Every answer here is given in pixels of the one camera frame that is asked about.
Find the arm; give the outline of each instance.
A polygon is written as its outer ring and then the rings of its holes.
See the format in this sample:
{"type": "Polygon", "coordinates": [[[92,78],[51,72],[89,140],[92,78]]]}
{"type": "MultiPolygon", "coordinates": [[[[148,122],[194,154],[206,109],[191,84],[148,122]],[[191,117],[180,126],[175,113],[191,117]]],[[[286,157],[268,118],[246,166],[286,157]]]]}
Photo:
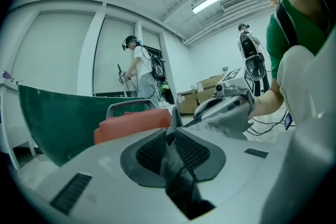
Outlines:
{"type": "Polygon", "coordinates": [[[130,65],[130,67],[128,68],[128,70],[126,71],[125,77],[127,78],[132,71],[137,67],[138,62],[140,61],[140,57],[134,57],[132,60],[132,63],[130,65]]]}
{"type": "Polygon", "coordinates": [[[284,102],[280,93],[280,86],[276,79],[272,79],[270,89],[260,97],[255,97],[255,108],[248,116],[252,119],[255,116],[269,115],[276,112],[284,102]]]}

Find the fluorescent light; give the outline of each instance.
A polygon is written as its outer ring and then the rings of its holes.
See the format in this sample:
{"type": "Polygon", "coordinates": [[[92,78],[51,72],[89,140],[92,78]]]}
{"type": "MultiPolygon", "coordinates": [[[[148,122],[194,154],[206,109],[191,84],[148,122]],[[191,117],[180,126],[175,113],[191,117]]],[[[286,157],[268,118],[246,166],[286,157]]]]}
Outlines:
{"type": "Polygon", "coordinates": [[[200,5],[198,5],[197,7],[193,8],[193,12],[199,13],[201,10],[205,9],[206,7],[210,6],[211,4],[214,4],[215,2],[217,2],[219,0],[207,0],[203,3],[201,3],[200,5]]]}

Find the floor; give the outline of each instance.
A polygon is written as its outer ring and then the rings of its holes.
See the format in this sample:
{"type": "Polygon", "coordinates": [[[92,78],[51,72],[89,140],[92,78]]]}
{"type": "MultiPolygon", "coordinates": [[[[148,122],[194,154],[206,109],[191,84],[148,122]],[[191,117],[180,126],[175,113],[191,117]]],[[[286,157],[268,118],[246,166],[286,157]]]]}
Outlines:
{"type": "MultiPolygon", "coordinates": [[[[267,116],[255,117],[256,120],[261,122],[279,122],[283,117],[286,108],[282,106],[276,113],[267,116]]],[[[192,116],[184,116],[182,117],[183,124],[186,124],[192,120],[192,116]]],[[[264,132],[272,125],[265,125],[254,120],[253,128],[257,132],[264,132]]],[[[277,136],[280,133],[285,131],[285,126],[283,124],[279,124],[275,126],[270,132],[263,134],[262,136],[254,136],[247,132],[245,132],[245,136],[251,141],[257,142],[269,142],[274,143],[277,136]]],[[[21,162],[21,169],[17,172],[14,172],[14,176],[21,179],[21,181],[29,188],[35,189],[48,175],[53,173],[58,169],[58,167],[52,163],[49,158],[44,154],[38,154],[35,158],[31,159],[27,162],[27,158],[23,157],[21,162]]]]}

